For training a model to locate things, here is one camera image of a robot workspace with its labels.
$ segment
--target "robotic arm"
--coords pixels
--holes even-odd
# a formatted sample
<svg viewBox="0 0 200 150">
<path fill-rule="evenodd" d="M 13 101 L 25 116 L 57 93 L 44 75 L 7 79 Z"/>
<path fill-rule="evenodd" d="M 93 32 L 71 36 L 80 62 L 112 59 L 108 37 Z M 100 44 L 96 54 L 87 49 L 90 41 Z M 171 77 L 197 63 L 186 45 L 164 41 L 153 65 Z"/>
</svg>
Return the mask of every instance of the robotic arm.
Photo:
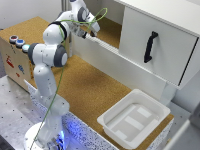
<svg viewBox="0 0 200 150">
<path fill-rule="evenodd" d="M 94 36 L 100 30 L 97 22 L 93 22 L 90 25 L 87 23 L 94 21 L 94 16 L 89 12 L 83 0 L 70 0 L 70 4 L 72 10 L 61 12 L 58 18 L 44 31 L 43 40 L 45 43 L 33 43 L 28 50 L 29 59 L 35 65 L 34 80 L 37 91 L 34 96 L 47 108 L 53 101 L 57 90 L 51 67 L 63 67 L 68 58 L 66 50 L 61 43 L 69 36 L 70 32 L 84 38 L 87 33 L 80 26 L 90 27 Z M 63 130 L 61 117 L 68 111 L 69 104 L 67 101 L 57 95 L 37 136 L 37 142 L 35 143 L 38 147 L 44 150 L 55 149 L 49 146 L 55 144 L 49 143 L 55 143 L 57 138 L 60 137 L 58 135 L 61 135 Z"/>
</svg>

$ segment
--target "cork countertop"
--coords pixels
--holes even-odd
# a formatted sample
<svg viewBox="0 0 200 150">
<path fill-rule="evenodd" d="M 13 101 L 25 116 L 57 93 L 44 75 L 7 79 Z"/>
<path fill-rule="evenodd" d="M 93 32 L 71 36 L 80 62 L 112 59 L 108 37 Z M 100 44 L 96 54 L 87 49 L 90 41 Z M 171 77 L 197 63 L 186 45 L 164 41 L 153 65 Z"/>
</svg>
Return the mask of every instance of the cork countertop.
<svg viewBox="0 0 200 150">
<path fill-rule="evenodd" d="M 43 43 L 42 33 L 48 24 L 43 19 L 36 17 L 0 31 L 0 36 L 7 42 L 11 35 L 16 34 L 27 44 Z M 52 71 L 58 83 L 61 68 L 52 68 Z M 36 86 L 33 79 L 29 82 Z M 69 102 L 72 113 L 121 150 L 123 148 L 104 133 L 102 126 L 97 123 L 97 118 L 129 92 L 131 89 L 74 55 L 67 61 L 58 94 Z M 173 116 L 169 115 L 137 150 L 146 149 L 172 119 Z"/>
</svg>

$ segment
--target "box handle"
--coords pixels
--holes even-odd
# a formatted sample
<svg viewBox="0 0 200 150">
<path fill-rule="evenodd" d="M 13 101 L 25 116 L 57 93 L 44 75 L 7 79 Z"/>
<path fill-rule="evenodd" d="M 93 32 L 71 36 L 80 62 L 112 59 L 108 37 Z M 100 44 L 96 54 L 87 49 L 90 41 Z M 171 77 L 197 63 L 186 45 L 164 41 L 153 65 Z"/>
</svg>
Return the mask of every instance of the box handle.
<svg viewBox="0 0 200 150">
<path fill-rule="evenodd" d="M 149 40 L 147 42 L 146 52 L 145 52 L 145 55 L 144 55 L 144 63 L 147 63 L 152 59 L 152 57 L 150 56 L 151 48 L 152 48 L 152 45 L 153 45 L 153 39 L 155 39 L 157 36 L 158 36 L 158 33 L 153 31 L 151 36 L 149 37 Z"/>
</svg>

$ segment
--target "white tray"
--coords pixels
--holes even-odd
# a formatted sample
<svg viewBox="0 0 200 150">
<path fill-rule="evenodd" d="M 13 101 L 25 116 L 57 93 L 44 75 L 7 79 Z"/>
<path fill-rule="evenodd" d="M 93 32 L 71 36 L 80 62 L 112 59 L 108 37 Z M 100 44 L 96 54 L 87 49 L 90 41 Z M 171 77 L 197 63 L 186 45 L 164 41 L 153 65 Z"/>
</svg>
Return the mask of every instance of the white tray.
<svg viewBox="0 0 200 150">
<path fill-rule="evenodd" d="M 133 90 L 97 121 L 126 149 L 136 149 L 169 115 L 170 109 L 140 90 Z"/>
</svg>

